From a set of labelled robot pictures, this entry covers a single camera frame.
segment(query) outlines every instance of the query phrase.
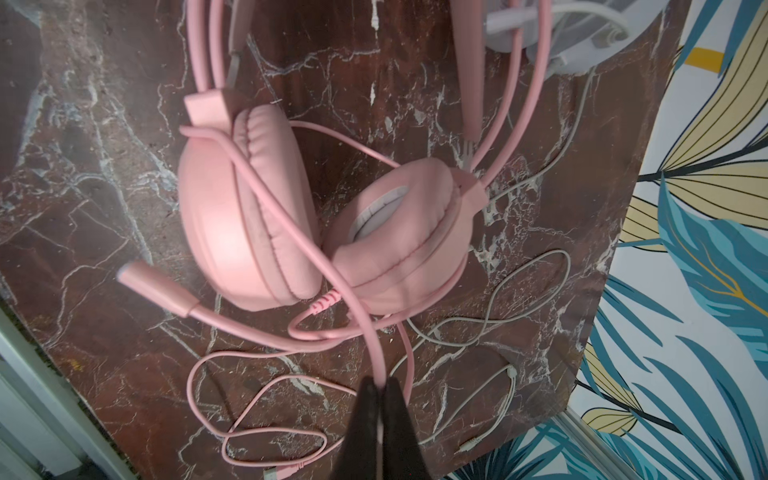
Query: yellow leaf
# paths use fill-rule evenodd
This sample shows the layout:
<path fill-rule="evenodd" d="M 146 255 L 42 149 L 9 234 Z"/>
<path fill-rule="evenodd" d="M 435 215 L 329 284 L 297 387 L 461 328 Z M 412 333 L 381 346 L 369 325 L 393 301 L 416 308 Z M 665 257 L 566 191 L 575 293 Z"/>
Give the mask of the yellow leaf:
<path fill-rule="evenodd" d="M 661 170 L 695 164 L 733 140 L 768 100 L 768 2 L 755 15 L 717 90 L 683 132 Z"/>
<path fill-rule="evenodd" d="M 632 392 L 619 385 L 613 377 L 608 375 L 605 367 L 603 367 L 598 356 L 594 353 L 594 347 L 589 342 L 587 342 L 587 346 L 584 348 L 584 359 L 587 360 L 589 371 L 594 378 L 594 382 L 600 387 L 600 390 L 625 405 L 629 405 L 633 409 L 642 411 L 640 403 L 637 401 L 637 397 L 634 396 Z"/>
<path fill-rule="evenodd" d="M 623 436 L 632 430 L 637 423 L 637 419 L 629 412 L 604 408 L 586 411 L 581 416 L 581 420 L 598 432 L 618 436 Z"/>
<path fill-rule="evenodd" d="M 712 218 L 768 229 L 768 161 L 741 161 L 667 178 L 670 193 Z"/>
<path fill-rule="evenodd" d="M 624 218 L 624 225 L 621 227 L 622 242 L 637 242 L 639 240 L 650 240 L 659 237 L 658 208 L 656 205 L 648 203 L 639 198 L 632 197 L 629 203 L 627 216 Z M 638 247 L 643 250 L 652 250 L 655 252 L 665 252 L 664 245 L 646 245 Z"/>

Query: cable connector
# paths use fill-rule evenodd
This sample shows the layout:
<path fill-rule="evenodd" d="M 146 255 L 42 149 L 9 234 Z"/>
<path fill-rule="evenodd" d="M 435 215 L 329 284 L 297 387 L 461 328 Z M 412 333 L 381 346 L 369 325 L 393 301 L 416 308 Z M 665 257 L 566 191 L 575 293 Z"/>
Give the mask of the cable connector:
<path fill-rule="evenodd" d="M 482 442 L 482 439 L 479 437 L 472 437 L 471 439 L 467 440 L 466 442 L 462 443 L 460 447 L 458 447 L 458 450 L 456 450 L 456 453 L 463 453 L 463 452 L 469 452 L 474 447 L 478 446 L 478 443 Z"/>
<path fill-rule="evenodd" d="M 309 310 L 313 315 L 317 315 L 318 313 L 329 309 L 332 305 L 337 304 L 340 300 L 341 293 L 336 289 L 333 289 L 314 301 L 312 305 L 310 305 Z"/>
<path fill-rule="evenodd" d="M 281 465 L 279 467 L 265 468 L 264 480 L 285 480 L 301 469 L 300 465 Z"/>

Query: pink ear pad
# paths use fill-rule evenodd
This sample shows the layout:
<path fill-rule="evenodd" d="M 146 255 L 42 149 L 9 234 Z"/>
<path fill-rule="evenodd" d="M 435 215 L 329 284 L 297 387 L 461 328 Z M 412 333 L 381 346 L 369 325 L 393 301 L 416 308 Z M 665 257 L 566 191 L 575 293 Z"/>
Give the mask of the pink ear pad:
<path fill-rule="evenodd" d="M 253 131 L 244 133 L 249 116 L 248 111 L 241 113 L 235 125 L 240 148 L 294 221 L 317 240 L 309 183 L 287 119 L 272 105 L 259 107 Z M 246 144 L 251 137 L 254 141 Z M 179 164 L 179 204 L 197 265 L 214 289 L 236 306 L 266 310 L 319 291 L 317 269 L 262 214 L 215 142 L 187 142 Z"/>
<path fill-rule="evenodd" d="M 274 105 L 262 105 L 237 115 L 235 143 L 275 198 L 309 237 L 319 242 L 315 208 L 299 146 L 285 114 Z M 256 195 L 238 177 L 243 218 L 253 253 L 270 289 L 283 305 L 315 296 L 323 280 L 290 236 L 261 208 Z"/>
<path fill-rule="evenodd" d="M 344 208 L 323 249 L 371 313 L 398 312 L 437 290 L 458 268 L 468 238 L 459 247 L 445 240 L 452 237 L 461 205 L 450 168 L 435 158 L 413 161 L 379 178 Z M 388 209 L 394 211 L 376 222 Z M 445 257 L 440 264 L 429 261 L 446 246 L 451 252 L 439 255 Z M 420 268 L 425 263 L 432 268 Z M 369 302 L 381 295 L 375 306 Z"/>

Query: microphone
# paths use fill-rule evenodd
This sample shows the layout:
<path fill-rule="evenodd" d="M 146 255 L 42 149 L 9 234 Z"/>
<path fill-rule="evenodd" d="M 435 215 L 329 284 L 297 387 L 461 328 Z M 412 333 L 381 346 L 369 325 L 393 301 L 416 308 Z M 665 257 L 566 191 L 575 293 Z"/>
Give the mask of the microphone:
<path fill-rule="evenodd" d="M 200 300 L 189 290 L 142 260 L 123 265 L 118 271 L 118 282 L 150 302 L 184 318 L 200 304 Z"/>

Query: marble table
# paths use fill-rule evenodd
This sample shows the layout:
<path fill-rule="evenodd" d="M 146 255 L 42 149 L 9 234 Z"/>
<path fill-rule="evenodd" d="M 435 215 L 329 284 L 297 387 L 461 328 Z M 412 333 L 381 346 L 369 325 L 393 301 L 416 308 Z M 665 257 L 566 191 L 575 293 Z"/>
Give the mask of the marble table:
<path fill-rule="evenodd" d="M 121 265 L 142 257 L 207 305 L 276 333 L 304 308 L 238 311 L 217 298 L 187 248 L 175 174 L 184 144 L 177 128 L 187 121 L 182 99 L 193 90 L 181 6 L 180 0 L 0 2 L 0 292 L 142 478 L 254 478 L 258 471 L 230 467 L 219 457 L 220 441 L 190 413 L 184 386 L 199 356 L 259 347 L 164 313 L 114 280 Z M 505 362 L 519 371 L 511 408 L 480 446 L 454 455 L 492 422 L 506 378 L 492 382 L 425 446 L 433 475 L 565 407 L 686 9 L 671 2 L 630 48 L 600 66 L 563 161 L 475 218 L 458 286 L 414 319 L 429 326 L 449 315 L 480 316 L 494 286 L 514 268 L 553 248 L 571 253 L 564 289 L 535 314 L 486 333 L 479 346 L 457 356 L 446 347 L 419 351 L 412 415 L 420 437 Z M 400 162 L 431 155 L 456 164 L 461 115 L 447 0 L 259 2 L 252 33 L 238 87 L 255 103 L 278 104 L 290 118 L 333 127 Z M 487 123 L 507 59 L 489 51 L 486 63 Z M 525 63 L 512 119 L 530 77 Z M 537 171 L 559 151 L 583 85 L 584 77 L 547 81 L 493 191 Z M 501 137 L 508 132 L 506 126 Z M 387 170 L 315 132 L 296 136 L 323 227 Z M 510 282 L 492 315 L 519 312 L 555 285 L 564 263 L 551 260 Z M 343 310 L 338 306 L 310 324 L 340 325 Z M 455 326 L 443 335 L 466 339 L 472 332 Z M 381 340 L 394 363 L 402 355 L 396 332 L 382 332 Z M 361 339 L 321 354 L 224 359 L 205 372 L 197 400 L 224 426 L 278 374 L 305 372 L 354 387 L 368 371 Z M 248 422 L 318 427 L 335 439 L 351 404 L 332 390 L 286 383 Z M 274 436 L 234 442 L 233 449 L 243 458 L 282 458 L 313 445 Z M 331 455 L 296 478 L 325 478 L 332 463 Z"/>

